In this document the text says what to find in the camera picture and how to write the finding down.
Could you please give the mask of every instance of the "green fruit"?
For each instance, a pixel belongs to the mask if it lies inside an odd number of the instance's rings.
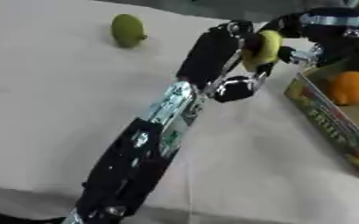
[[[135,47],[147,36],[144,34],[143,23],[129,14],[121,14],[113,19],[111,34],[121,47]]]

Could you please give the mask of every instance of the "robotic hand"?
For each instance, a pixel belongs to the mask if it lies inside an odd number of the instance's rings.
[[[282,38],[308,38],[311,52],[281,46]],[[137,117],[89,173],[76,208],[63,224],[114,224],[133,215],[174,159],[206,98],[231,102],[252,96],[278,61],[321,67],[359,44],[359,10],[316,9],[279,17],[259,32],[231,21],[203,33],[177,73],[178,81]],[[241,63],[250,77],[227,74]]]
[[[275,31],[278,35],[268,33]],[[251,38],[251,55],[243,55],[243,64],[251,62],[256,69],[253,77],[236,76],[226,79],[217,88],[215,99],[231,102],[252,96],[263,84],[277,61],[305,63],[323,67],[349,56],[359,45],[359,9],[319,8],[278,17],[266,24],[259,36]],[[300,52],[281,44],[283,38],[308,38],[315,43],[310,52]]]

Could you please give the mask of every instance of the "cardboard box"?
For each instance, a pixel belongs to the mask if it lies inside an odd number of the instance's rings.
[[[327,97],[330,79],[344,71],[359,71],[359,48],[348,59],[299,73],[285,95],[359,176],[359,104],[340,107]]]

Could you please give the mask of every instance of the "orange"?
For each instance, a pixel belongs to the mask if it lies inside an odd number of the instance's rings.
[[[359,103],[359,72],[347,71],[332,80],[329,97],[338,105]]]

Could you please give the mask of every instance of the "white table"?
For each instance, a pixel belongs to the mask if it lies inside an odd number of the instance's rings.
[[[119,13],[144,21],[139,48],[113,46]],[[96,159],[221,22],[114,3],[0,0],[0,188],[76,199]],[[277,65],[252,99],[210,102],[146,205],[187,211],[188,223],[198,213],[359,223],[359,179],[282,95],[296,69]]]

